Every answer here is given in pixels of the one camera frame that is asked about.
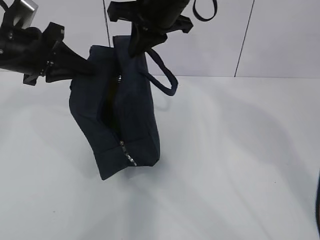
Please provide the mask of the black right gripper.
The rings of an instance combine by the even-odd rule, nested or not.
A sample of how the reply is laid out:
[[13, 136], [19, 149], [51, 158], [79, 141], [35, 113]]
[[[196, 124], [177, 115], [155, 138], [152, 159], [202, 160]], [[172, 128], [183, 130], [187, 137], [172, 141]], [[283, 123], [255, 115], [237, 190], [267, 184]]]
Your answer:
[[188, 33], [193, 23], [182, 15], [188, 4], [188, 0], [111, 1], [107, 14], [112, 22], [132, 22], [128, 53], [135, 57], [164, 43], [166, 33]]

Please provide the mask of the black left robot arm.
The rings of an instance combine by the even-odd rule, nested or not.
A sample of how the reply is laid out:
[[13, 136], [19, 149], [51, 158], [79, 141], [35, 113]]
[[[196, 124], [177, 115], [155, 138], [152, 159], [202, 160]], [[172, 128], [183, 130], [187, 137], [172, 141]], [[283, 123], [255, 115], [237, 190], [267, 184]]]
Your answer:
[[25, 85], [35, 86], [39, 77], [46, 83], [91, 76], [93, 65], [64, 42], [65, 28], [50, 22], [44, 31], [8, 24], [0, 27], [0, 68], [23, 74]]

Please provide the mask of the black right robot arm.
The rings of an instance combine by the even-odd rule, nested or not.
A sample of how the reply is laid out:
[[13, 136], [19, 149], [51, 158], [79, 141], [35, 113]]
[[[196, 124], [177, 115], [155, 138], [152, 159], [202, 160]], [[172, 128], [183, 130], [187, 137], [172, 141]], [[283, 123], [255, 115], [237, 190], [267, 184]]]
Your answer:
[[188, 0], [111, 1], [107, 14], [112, 22], [131, 22], [128, 53], [134, 57], [164, 43], [168, 33], [189, 33], [193, 23], [182, 15], [188, 4]]

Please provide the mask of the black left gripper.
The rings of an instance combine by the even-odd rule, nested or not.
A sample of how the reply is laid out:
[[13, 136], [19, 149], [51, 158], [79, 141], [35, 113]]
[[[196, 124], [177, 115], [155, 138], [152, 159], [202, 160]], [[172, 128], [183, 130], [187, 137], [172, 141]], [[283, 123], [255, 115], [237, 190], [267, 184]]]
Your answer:
[[70, 80], [77, 74], [92, 75], [94, 66], [71, 50], [64, 42], [65, 27], [50, 22], [35, 49], [27, 54], [28, 70], [23, 75], [25, 85], [34, 86], [38, 77], [45, 77], [47, 83]]

